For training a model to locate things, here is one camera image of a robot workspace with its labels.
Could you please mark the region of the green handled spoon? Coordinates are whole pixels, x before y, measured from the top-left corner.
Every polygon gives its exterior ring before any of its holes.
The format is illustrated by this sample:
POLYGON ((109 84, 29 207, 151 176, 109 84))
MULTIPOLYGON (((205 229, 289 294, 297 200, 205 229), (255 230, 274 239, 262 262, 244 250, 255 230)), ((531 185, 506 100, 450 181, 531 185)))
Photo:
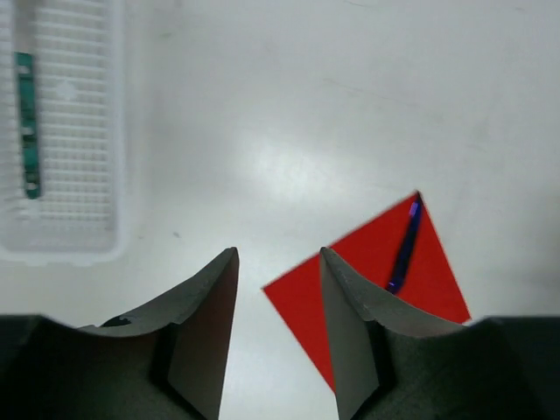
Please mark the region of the green handled spoon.
POLYGON ((41 196, 42 187, 34 58, 28 52, 15 52, 14 59, 17 74, 23 187, 29 200, 37 200, 41 196))

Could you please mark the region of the dark blue knife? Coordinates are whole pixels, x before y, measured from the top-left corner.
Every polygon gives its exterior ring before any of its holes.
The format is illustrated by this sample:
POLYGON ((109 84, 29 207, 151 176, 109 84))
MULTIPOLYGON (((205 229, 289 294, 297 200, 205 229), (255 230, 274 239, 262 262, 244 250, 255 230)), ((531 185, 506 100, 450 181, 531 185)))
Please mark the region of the dark blue knife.
POLYGON ((405 284, 407 273, 409 271, 412 255, 415 249, 418 230, 424 212, 424 201, 417 192, 415 199, 409 209, 409 222, 402 239, 402 243, 396 253, 395 262, 393 264, 390 279, 385 287, 386 291, 397 294, 405 284))

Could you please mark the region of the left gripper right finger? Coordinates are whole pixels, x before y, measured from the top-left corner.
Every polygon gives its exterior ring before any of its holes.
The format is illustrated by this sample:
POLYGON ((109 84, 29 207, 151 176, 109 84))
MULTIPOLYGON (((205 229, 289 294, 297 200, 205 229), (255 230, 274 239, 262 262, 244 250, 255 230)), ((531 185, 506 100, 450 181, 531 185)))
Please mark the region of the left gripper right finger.
POLYGON ((389 333, 423 339, 463 326, 371 283, 331 248, 319 259, 337 411, 340 419, 356 419, 397 384, 389 333))

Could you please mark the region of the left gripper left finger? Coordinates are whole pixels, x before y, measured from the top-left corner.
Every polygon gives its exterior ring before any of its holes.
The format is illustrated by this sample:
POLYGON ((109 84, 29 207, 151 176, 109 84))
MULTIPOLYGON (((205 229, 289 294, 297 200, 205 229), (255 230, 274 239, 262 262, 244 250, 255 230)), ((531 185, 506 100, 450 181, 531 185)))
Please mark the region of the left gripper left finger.
POLYGON ((104 324, 80 330, 132 338, 154 334, 150 381, 203 419, 219 417, 239 276, 226 248, 191 278, 104 324))

